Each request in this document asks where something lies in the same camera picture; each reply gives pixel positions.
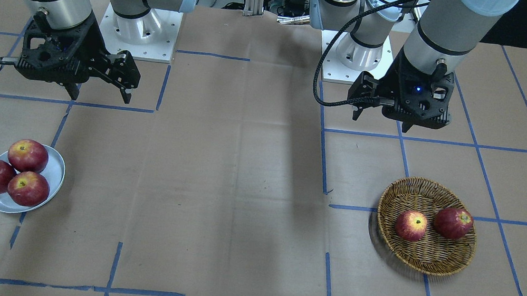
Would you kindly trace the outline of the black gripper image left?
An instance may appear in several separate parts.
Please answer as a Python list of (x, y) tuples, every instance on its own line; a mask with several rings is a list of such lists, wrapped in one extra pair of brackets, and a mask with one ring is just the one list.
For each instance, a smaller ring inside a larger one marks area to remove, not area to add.
[(105, 46), (95, 14), (64, 30), (43, 30), (46, 15), (37, 12), (23, 35), (21, 56), (15, 68), (26, 79), (62, 84), (72, 100), (90, 77), (118, 87), (125, 104), (141, 74), (129, 51), (111, 54)]

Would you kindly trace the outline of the silver right-side robot arm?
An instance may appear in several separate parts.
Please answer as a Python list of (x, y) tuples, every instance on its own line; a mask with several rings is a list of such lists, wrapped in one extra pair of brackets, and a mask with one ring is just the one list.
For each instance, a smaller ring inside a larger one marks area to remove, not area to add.
[[(24, 0), (32, 19), (23, 34), (21, 55), (0, 58), (28, 80), (54, 82), (77, 99), (78, 85), (97, 77), (116, 86), (124, 103), (140, 83), (131, 52), (110, 52), (90, 0)], [(159, 11), (190, 13), (196, 0), (110, 0), (112, 30), (126, 44), (165, 42)]]

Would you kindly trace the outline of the silver left-side robot arm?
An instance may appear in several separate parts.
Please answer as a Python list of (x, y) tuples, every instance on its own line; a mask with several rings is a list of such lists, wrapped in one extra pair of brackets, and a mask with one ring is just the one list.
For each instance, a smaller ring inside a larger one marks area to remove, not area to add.
[[(437, 130), (451, 122), (448, 111), (456, 67), (518, 0), (427, 0), (426, 8), (383, 76), (385, 40), (395, 22), (419, 0), (310, 0), (311, 26), (334, 31), (312, 79), (313, 97), (324, 107), (352, 105), (354, 120), (367, 108), (402, 123)], [(320, 99), (317, 85), (326, 56), (359, 72), (340, 102)]]

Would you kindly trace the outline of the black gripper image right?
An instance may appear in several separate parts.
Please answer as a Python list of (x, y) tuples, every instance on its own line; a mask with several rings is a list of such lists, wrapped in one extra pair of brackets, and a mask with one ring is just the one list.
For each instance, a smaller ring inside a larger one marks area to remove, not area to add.
[(401, 121), (403, 134), (414, 125), (438, 130), (451, 123), (448, 107), (454, 86), (454, 74), (448, 72), (444, 58), (435, 60), (432, 72), (425, 73), (401, 50), (383, 78), (362, 72), (347, 92), (347, 103), (354, 106), (353, 121), (364, 109), (379, 106), (385, 117)]

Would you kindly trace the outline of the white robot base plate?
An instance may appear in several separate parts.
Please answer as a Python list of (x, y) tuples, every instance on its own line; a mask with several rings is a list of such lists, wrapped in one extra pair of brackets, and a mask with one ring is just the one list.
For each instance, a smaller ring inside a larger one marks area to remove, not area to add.
[(383, 78), (393, 63), (389, 36), (379, 47), (366, 47), (349, 32), (344, 32), (323, 59), (323, 81), (352, 84), (362, 72)]
[(170, 63), (184, 13), (151, 9), (146, 16), (125, 19), (108, 5), (99, 24), (111, 54), (128, 51), (136, 60)]

